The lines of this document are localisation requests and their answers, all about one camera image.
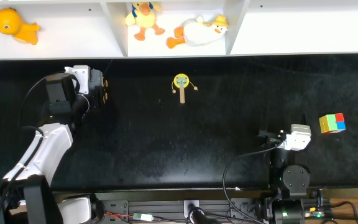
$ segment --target black table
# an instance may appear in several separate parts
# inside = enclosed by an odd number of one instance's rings
[[[32,84],[64,66],[103,72],[109,62],[0,62],[0,178],[31,138],[16,122]],[[199,88],[185,90],[184,105],[170,86],[178,73]],[[358,187],[358,54],[117,59],[105,77],[108,107],[76,134],[53,178],[55,190],[219,188],[234,156],[259,150],[255,134],[265,110],[271,131],[289,130],[305,114],[312,142],[296,153],[296,162],[308,166],[311,187]],[[40,86],[23,124],[36,124],[45,100]],[[347,129],[322,135],[318,118],[331,113],[343,113]],[[268,157],[235,163],[229,186],[266,189]]]

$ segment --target blue cube face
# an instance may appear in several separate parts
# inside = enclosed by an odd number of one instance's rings
[[[336,126],[338,127],[338,130],[345,130],[346,129],[345,122],[337,122]]]

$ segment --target rubik's cube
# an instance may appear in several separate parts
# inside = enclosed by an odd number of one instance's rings
[[[343,114],[329,114],[320,117],[321,133],[338,133],[346,129]]]

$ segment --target white goose plush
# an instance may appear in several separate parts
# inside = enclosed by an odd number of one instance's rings
[[[181,27],[175,29],[175,37],[167,39],[167,45],[170,49],[178,44],[187,44],[189,46],[202,46],[210,44],[224,36],[229,24],[223,15],[218,15],[215,21],[205,23],[199,16],[197,20],[190,19]]]

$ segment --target duck beak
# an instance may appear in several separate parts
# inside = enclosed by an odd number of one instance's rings
[[[150,14],[150,6],[146,2],[140,5],[140,11],[143,15],[147,16]]]

